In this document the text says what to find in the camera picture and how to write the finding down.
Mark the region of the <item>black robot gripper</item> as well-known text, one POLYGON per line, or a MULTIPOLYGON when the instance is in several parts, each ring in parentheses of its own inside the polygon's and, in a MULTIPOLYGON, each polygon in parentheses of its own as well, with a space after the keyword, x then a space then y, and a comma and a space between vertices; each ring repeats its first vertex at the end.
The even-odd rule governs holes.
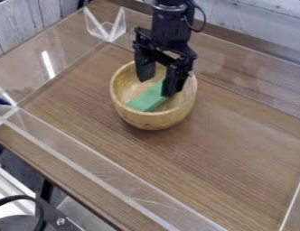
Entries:
POLYGON ((163 96, 172 97, 183 91, 192 75, 197 54, 189 47, 196 2, 154 2, 152 28, 134 28, 133 42, 137 77, 141 82, 156 75, 157 63, 168 67, 163 96))

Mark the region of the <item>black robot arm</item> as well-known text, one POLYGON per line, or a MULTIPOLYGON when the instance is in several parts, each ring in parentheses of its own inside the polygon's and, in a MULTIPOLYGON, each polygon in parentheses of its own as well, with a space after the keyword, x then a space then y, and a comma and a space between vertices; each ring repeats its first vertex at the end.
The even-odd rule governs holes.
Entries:
POLYGON ((134 28, 133 41, 137 77, 141 82, 157 73, 157 64, 168 68, 161 95, 172 97, 183 91, 195 67, 197 54, 189 47, 195 2, 192 0, 156 0, 152 28, 134 28))

